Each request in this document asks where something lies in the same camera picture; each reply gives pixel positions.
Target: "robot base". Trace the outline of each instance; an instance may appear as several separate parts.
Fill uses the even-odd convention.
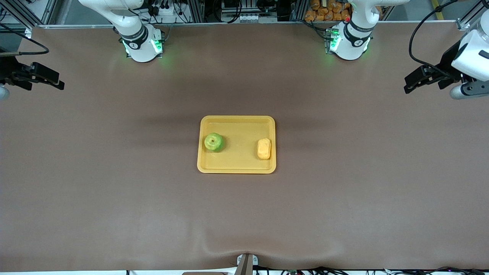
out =
[[[341,22],[334,26],[333,29],[338,30],[338,34],[336,35],[338,39],[336,40],[335,44],[333,44],[333,42],[327,42],[327,45],[329,45],[327,52],[333,52],[338,57],[345,60],[355,60],[367,50],[370,39],[364,43],[364,46],[362,45],[360,47],[355,47],[345,38],[345,23]]]
[[[142,63],[149,62],[155,57],[163,56],[164,44],[160,29],[148,24],[145,24],[145,26],[148,29],[148,38],[141,44],[139,49],[132,49],[123,43],[126,47],[127,57]]]

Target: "yellow tray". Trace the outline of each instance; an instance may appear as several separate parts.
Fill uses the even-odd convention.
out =
[[[211,152],[204,146],[210,133],[224,138],[224,149]],[[270,139],[268,160],[258,158],[258,140]],[[202,173],[270,174],[277,167],[275,120],[267,115],[208,115],[200,122],[197,168]]]

